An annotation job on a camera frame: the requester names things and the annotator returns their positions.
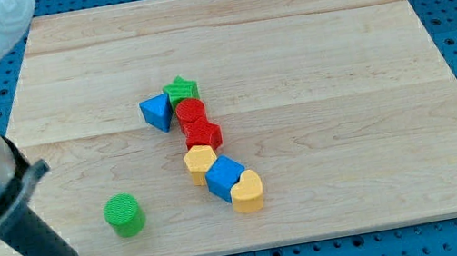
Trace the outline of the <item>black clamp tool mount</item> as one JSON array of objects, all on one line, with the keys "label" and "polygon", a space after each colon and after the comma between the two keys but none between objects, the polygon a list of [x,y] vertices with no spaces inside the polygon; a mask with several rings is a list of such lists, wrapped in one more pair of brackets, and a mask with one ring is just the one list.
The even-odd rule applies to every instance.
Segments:
[{"label": "black clamp tool mount", "polygon": [[0,241],[15,247],[31,238],[56,241],[57,234],[28,206],[35,187],[49,171],[44,160],[30,164],[10,139],[5,139],[15,161],[15,175],[0,195]]}]

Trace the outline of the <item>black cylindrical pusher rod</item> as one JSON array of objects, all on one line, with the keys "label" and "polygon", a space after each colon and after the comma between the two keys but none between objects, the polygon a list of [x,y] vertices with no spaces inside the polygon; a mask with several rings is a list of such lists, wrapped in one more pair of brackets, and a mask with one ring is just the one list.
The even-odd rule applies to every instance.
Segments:
[{"label": "black cylindrical pusher rod", "polygon": [[23,256],[78,256],[77,251],[29,207],[21,208],[8,218],[0,239]]}]

